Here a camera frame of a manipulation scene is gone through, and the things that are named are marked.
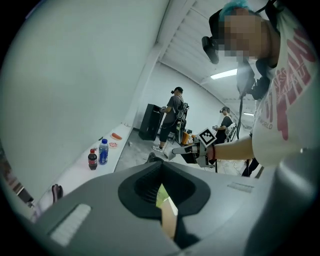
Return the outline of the person's white printed shirt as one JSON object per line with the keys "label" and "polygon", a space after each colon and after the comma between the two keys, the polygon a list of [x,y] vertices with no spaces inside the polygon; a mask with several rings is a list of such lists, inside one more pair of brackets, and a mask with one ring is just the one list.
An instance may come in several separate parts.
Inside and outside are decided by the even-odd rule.
{"label": "person's white printed shirt", "polygon": [[320,60],[305,29],[287,8],[277,15],[280,51],[267,71],[270,86],[257,108],[252,148],[263,167],[302,148],[320,146]]}

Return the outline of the white curved ledge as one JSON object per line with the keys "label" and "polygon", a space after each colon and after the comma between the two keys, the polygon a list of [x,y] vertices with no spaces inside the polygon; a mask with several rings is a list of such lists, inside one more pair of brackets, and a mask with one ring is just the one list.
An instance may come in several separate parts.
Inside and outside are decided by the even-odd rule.
{"label": "white curved ledge", "polygon": [[[132,129],[132,125],[121,123],[109,133],[101,137],[102,139],[107,139],[109,142],[115,142],[118,144],[117,148],[109,149],[107,164],[99,164],[96,170],[90,170],[89,168],[88,155],[90,153],[90,149],[98,149],[101,143],[100,140],[97,140],[90,145],[89,148],[86,149],[82,155],[73,162],[73,164],[71,164],[71,166],[63,171],[58,179],[53,183],[62,186],[63,195],[65,196],[93,178],[113,173]],[[113,139],[111,137],[112,133],[116,133],[121,136],[122,140]]]}

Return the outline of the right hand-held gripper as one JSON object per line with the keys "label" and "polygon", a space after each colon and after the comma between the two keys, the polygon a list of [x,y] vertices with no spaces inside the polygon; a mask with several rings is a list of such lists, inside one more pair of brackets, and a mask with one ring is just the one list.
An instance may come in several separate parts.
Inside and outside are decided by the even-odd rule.
{"label": "right hand-held gripper", "polygon": [[209,159],[209,153],[214,151],[214,141],[217,138],[209,128],[204,129],[194,139],[192,144],[173,148],[169,152],[169,159],[181,155],[187,164],[198,164],[201,168],[213,168],[216,160]]}

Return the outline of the green drink bottle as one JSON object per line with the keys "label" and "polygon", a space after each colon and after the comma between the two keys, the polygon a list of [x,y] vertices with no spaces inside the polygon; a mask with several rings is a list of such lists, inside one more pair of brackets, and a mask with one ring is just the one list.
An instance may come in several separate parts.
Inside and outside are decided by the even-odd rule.
{"label": "green drink bottle", "polygon": [[165,187],[163,184],[160,185],[158,191],[157,191],[157,196],[156,196],[156,207],[160,207],[161,204],[169,197]]}

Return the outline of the small cola bottle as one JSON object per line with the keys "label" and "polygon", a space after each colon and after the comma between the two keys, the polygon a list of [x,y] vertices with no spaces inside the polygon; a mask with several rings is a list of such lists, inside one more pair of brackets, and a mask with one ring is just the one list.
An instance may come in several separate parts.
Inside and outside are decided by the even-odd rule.
{"label": "small cola bottle", "polygon": [[96,155],[96,150],[94,148],[90,149],[90,153],[87,159],[88,159],[88,166],[90,170],[96,170],[98,166],[98,157]]}

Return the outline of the blue drink bottle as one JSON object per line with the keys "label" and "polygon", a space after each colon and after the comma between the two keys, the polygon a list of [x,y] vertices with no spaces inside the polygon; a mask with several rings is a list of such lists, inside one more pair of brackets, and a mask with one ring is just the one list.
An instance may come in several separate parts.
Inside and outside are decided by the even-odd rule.
{"label": "blue drink bottle", "polygon": [[105,165],[108,162],[108,154],[108,140],[106,138],[103,138],[98,148],[98,162],[100,165]]}

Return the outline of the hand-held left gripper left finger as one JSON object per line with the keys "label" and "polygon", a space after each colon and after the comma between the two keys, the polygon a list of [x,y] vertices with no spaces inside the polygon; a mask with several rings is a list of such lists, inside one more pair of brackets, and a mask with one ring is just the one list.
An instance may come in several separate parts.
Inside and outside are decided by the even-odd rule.
{"label": "hand-held left gripper left finger", "polygon": [[161,220],[134,215],[118,195],[125,179],[159,166],[146,163],[93,178],[49,207],[35,227],[65,256],[174,256],[180,248]]}

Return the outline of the person's right forearm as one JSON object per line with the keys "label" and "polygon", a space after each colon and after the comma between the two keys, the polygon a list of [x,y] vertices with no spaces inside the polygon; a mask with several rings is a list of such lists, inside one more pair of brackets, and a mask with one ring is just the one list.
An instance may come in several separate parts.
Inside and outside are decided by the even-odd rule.
{"label": "person's right forearm", "polygon": [[214,150],[214,157],[218,160],[249,160],[255,157],[250,135],[232,142],[216,144]]}

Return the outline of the black cabinet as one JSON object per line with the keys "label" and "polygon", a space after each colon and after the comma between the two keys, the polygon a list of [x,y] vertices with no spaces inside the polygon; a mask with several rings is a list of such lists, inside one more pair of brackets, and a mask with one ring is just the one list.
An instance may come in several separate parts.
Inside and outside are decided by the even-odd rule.
{"label": "black cabinet", "polygon": [[138,133],[142,140],[154,141],[156,139],[163,115],[159,106],[147,105]]}

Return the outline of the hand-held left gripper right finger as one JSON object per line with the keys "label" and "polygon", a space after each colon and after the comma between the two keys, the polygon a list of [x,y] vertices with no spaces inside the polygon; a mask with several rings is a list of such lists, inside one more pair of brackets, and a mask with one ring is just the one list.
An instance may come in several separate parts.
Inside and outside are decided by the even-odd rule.
{"label": "hand-held left gripper right finger", "polygon": [[275,250],[269,198],[275,170],[260,178],[201,171],[173,162],[163,177],[183,197],[174,251],[165,256],[268,256]]}

